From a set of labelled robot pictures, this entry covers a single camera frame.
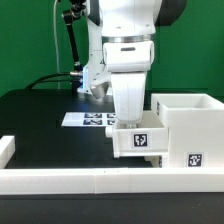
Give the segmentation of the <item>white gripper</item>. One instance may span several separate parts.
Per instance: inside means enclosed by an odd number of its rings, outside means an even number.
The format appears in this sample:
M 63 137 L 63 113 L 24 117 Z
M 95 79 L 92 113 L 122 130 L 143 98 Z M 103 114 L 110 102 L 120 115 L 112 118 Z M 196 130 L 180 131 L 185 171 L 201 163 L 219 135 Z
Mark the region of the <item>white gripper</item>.
M 142 119 L 147 72 L 154 61 L 154 43 L 105 43 L 103 54 L 106 70 L 111 74 L 117 120 L 121 124 L 136 125 Z

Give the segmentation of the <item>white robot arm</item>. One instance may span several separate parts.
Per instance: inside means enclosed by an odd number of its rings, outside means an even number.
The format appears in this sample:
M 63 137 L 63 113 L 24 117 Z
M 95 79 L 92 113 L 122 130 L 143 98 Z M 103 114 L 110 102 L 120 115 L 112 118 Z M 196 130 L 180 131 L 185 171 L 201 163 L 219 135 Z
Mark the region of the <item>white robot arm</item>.
M 86 0 L 89 59 L 82 90 L 96 98 L 111 94 L 119 123 L 140 123 L 153 35 L 158 26 L 172 25 L 186 5 L 187 0 Z

